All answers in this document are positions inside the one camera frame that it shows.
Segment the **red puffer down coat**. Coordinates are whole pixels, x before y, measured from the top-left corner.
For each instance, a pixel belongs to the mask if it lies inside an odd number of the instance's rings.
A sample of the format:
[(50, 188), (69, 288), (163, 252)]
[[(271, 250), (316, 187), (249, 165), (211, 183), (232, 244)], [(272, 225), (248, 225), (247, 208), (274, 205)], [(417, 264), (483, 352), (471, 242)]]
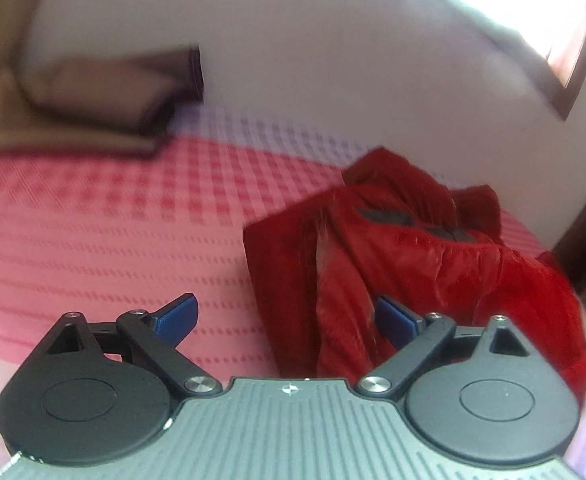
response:
[(387, 296), (415, 313), (483, 326), (502, 314), (578, 398), (586, 395), (579, 301), (550, 254), (502, 240), (486, 185), (452, 190), (385, 148), (341, 185), (246, 226), (257, 309), (280, 372), (355, 382), (394, 352), (373, 319)]

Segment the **brown folded blanket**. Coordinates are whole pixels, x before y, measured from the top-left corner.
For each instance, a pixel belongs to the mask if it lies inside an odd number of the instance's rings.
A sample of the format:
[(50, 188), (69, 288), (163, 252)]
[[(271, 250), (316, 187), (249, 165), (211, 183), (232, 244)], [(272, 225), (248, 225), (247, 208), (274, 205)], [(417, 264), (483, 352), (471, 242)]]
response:
[(201, 50), (62, 58), (26, 76), (0, 68), (0, 154), (150, 157), (182, 104), (204, 98)]

